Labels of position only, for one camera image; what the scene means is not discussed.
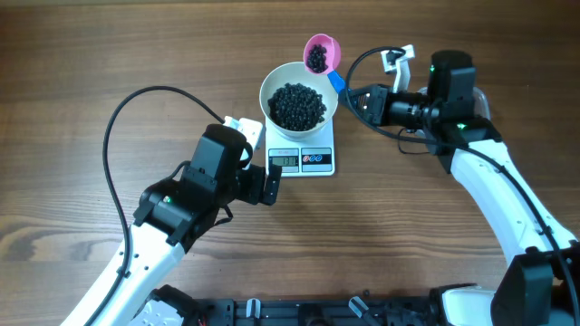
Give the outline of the pink scoop blue handle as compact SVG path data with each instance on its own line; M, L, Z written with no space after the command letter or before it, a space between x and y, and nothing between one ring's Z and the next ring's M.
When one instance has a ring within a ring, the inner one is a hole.
M327 69L322 73L314 73L306 66L306 60L309 51L315 44L321 44L326 48ZM345 88L345 81L340 73L336 70L342 58L341 47L339 43L327 34L315 34L306 43L303 51L303 62L305 69L314 75L325 75L336 93Z

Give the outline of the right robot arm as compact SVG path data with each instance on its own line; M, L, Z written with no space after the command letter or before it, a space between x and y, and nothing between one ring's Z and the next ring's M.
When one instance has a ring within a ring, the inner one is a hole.
M360 89L340 101L364 125L388 135L408 131L471 195L492 228L507 270L494 290L452 285L434 291L445 325L576 325L579 242L543 206L509 156L500 133L476 110L476 69L469 54L432 55L427 90L402 80Z

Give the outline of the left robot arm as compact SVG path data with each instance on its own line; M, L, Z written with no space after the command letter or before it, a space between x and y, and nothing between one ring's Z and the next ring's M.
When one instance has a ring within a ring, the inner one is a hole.
M191 160L140 196L132 225L90 290L65 319L67 325L126 325L155 286L235 200L271 206L281 170L252 164L265 126L231 120L206 128Z

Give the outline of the white digital kitchen scale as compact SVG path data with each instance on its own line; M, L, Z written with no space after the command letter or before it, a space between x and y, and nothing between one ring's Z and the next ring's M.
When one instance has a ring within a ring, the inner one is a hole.
M282 168L282 177L330 177L335 172L334 122L314 134L291 139L266 122L266 166Z

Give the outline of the black beans in bowl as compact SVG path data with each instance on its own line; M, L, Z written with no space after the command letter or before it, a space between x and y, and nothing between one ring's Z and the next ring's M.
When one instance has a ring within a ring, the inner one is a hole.
M267 101L270 119L291 131L308 131L325 121L323 95L301 83L286 83Z

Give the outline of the white bowl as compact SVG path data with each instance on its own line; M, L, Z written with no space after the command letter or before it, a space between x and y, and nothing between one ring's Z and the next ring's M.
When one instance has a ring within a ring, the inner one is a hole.
M269 116L270 109L267 101L273 96L274 92L283 87L286 83L301 83L304 86L314 89L323 95L323 104L326 106L324 114L325 121L317 124L313 129L308 131L291 131L283 129L276 125ZM275 124L275 128L291 139L302 139L310 136L324 126L329 120L332 120L338 107L338 94L325 75L314 75L305 69L303 62L290 62L278 66L272 70L262 82L259 91L260 107L266 117L266 121Z

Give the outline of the clear plastic container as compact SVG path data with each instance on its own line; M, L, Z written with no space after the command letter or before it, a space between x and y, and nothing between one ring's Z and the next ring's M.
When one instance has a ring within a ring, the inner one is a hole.
M419 89L419 93L427 95L427 87L422 87ZM491 114L488 106L488 99L485 93L478 87L473 88L473 97L475 99L475 114L491 120ZM418 129L414 134L420 138L425 139L425 132L422 129Z

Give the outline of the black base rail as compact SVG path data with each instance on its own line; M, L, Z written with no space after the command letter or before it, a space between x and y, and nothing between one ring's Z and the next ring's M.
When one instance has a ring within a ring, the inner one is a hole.
M447 325L436 292L373 300L368 295L321 301L194 299L170 285L152 291L135 326L419 326Z

